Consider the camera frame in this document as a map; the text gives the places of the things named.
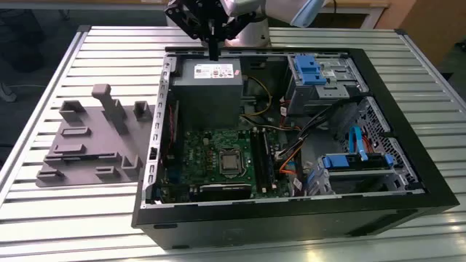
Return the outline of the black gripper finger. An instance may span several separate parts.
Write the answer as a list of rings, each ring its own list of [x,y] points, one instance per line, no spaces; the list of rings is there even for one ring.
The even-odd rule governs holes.
[[[183,11],[180,11],[179,4],[168,4],[164,14],[171,21],[180,27],[191,39],[199,39],[208,49],[209,60],[215,61],[215,35],[212,33],[213,23],[188,25],[183,22]]]
[[[252,14],[243,14],[228,22],[228,16],[220,15],[215,18],[215,60],[219,60],[220,45],[225,40],[232,40],[248,23],[252,21]]]

